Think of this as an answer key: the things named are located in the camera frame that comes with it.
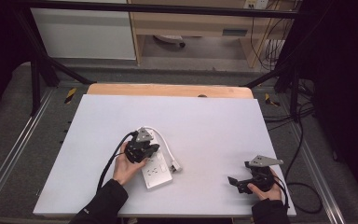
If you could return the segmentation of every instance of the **metal bracket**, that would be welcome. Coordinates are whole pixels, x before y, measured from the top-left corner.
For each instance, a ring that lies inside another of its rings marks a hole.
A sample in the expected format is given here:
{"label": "metal bracket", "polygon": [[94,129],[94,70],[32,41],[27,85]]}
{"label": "metal bracket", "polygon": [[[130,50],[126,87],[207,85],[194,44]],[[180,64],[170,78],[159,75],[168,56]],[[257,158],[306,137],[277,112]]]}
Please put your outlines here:
{"label": "metal bracket", "polygon": [[270,165],[282,165],[282,164],[283,164],[282,160],[275,160],[260,155],[256,156],[252,161],[249,162],[250,166],[255,166],[255,167],[266,167]]}

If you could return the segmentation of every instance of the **white power strip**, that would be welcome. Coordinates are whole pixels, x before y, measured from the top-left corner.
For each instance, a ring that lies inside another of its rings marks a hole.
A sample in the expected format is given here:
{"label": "white power strip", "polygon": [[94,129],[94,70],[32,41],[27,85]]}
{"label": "white power strip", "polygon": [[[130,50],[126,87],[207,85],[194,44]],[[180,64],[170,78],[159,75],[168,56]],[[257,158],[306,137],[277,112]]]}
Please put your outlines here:
{"label": "white power strip", "polygon": [[[158,144],[155,133],[152,130],[147,131],[153,137],[150,144]],[[160,149],[153,153],[153,156],[148,159],[146,166],[142,168],[142,174],[144,175],[147,189],[152,189],[172,182],[170,169],[168,168],[167,162]]]}
{"label": "white power strip", "polygon": [[269,0],[245,0],[243,8],[266,9]]}

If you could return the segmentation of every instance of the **white cabinet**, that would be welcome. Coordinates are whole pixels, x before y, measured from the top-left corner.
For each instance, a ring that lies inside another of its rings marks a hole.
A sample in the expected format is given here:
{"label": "white cabinet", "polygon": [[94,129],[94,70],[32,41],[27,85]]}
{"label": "white cabinet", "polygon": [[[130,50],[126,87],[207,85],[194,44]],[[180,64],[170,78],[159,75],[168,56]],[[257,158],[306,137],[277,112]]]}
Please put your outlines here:
{"label": "white cabinet", "polygon": [[33,8],[32,12],[50,57],[135,60],[128,12],[43,8]]}

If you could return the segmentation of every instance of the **white cord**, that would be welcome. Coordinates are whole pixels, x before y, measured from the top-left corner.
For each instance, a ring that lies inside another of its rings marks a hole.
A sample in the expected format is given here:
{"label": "white cord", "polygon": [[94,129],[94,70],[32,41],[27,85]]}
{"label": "white cord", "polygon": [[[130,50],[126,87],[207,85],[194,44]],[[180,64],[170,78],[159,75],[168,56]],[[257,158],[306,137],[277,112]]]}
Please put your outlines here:
{"label": "white cord", "polygon": [[157,133],[159,135],[159,137],[162,139],[162,141],[164,142],[165,147],[167,148],[168,153],[171,156],[172,159],[172,171],[181,171],[182,167],[179,165],[179,163],[176,161],[175,157],[173,156],[173,154],[170,151],[170,147],[168,147],[167,141],[165,141],[165,138],[162,136],[162,134],[155,128],[149,127],[149,126],[143,126],[141,128],[145,128],[145,129],[149,129],[149,130],[153,130],[155,133]]}

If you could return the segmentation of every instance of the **floor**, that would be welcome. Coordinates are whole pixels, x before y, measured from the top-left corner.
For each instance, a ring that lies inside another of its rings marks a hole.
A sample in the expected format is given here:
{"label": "floor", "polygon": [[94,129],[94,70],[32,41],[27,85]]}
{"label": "floor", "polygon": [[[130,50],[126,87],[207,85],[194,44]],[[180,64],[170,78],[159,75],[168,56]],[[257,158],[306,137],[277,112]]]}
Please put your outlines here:
{"label": "floor", "polygon": [[[241,54],[238,41],[203,38],[189,37],[185,39],[186,47],[180,49],[177,46],[159,43],[149,36],[146,39],[144,63],[141,65],[118,64],[117,69],[113,70],[114,64],[103,66],[94,63],[91,66],[74,66],[73,70],[99,82],[227,86],[243,85],[267,71],[266,68],[249,69],[245,66],[246,59]],[[76,112],[81,95],[88,88],[75,83],[63,74],[60,74],[60,77],[62,83],[58,88],[45,88],[51,93],[51,98],[44,114],[35,129],[31,131],[32,135],[29,136],[15,165],[12,166],[10,175],[5,179],[6,184],[0,189],[0,223],[65,222],[65,218],[51,220],[32,214],[38,193],[43,188],[49,170],[60,151],[65,132],[70,128],[70,121]],[[287,95],[276,94],[273,91],[271,86],[275,80],[272,78],[253,89],[265,119],[276,119],[278,116],[287,115],[283,106]],[[303,85],[310,87],[311,83],[305,82]],[[73,87],[76,87],[73,100],[70,104],[64,104],[68,91]],[[266,103],[266,93],[270,97],[269,103]],[[299,102],[305,104],[308,100],[309,96],[300,96]],[[30,119],[31,102],[30,71],[29,67],[24,65],[14,73],[13,80],[0,102],[0,167]],[[358,223],[358,186],[351,172],[345,163],[333,160],[331,148],[324,137],[317,114],[312,113],[303,118],[302,124],[306,139],[303,146],[306,144],[311,148],[345,223]],[[298,146],[295,126],[293,122],[286,123],[286,121],[267,124],[277,157],[284,161],[293,158]],[[298,154],[288,181],[305,183],[314,188],[315,182],[310,175],[305,156],[303,152]],[[282,166],[284,171],[288,168],[288,163]],[[290,193],[298,206],[307,210],[318,208],[318,198],[313,191],[302,186],[292,186]],[[317,214],[307,214],[297,209],[297,216],[291,217],[291,221],[293,223],[332,222],[326,209],[322,209]],[[178,220],[171,220],[171,222],[178,223]],[[237,220],[237,223],[247,223],[247,219]]]}

